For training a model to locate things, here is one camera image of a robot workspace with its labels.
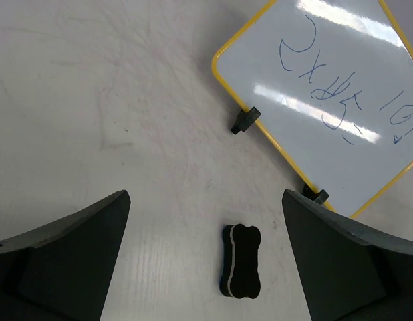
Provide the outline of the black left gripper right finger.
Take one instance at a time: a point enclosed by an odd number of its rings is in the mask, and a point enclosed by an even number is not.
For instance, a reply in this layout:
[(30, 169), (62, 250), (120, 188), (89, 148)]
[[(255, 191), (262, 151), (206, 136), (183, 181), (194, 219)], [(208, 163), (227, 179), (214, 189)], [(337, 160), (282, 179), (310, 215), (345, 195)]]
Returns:
[(282, 206), (312, 320), (413, 320), (413, 241), (289, 189)]

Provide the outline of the yellow-framed small whiteboard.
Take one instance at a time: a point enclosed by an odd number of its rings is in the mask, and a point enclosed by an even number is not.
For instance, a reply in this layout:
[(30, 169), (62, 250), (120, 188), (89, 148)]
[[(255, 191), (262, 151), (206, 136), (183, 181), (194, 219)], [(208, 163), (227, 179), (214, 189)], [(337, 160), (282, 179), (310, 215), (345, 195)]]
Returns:
[(413, 49), (385, 1), (270, 1), (211, 68), (341, 215), (413, 166)]

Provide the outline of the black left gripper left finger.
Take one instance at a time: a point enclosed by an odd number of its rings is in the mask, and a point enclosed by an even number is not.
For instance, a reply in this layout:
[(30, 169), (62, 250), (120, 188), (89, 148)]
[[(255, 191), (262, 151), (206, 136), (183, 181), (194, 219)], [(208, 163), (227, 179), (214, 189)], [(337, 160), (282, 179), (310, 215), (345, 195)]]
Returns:
[(127, 191), (0, 240), (0, 320), (99, 320), (130, 212)]

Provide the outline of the black bone-shaped whiteboard eraser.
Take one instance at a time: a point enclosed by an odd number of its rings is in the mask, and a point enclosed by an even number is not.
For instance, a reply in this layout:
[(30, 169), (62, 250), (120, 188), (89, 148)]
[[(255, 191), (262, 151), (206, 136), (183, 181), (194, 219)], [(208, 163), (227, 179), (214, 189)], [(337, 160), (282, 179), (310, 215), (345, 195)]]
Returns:
[(255, 299), (260, 293), (258, 251), (261, 233), (255, 226), (226, 225), (222, 231), (223, 270), (221, 294), (230, 298)]

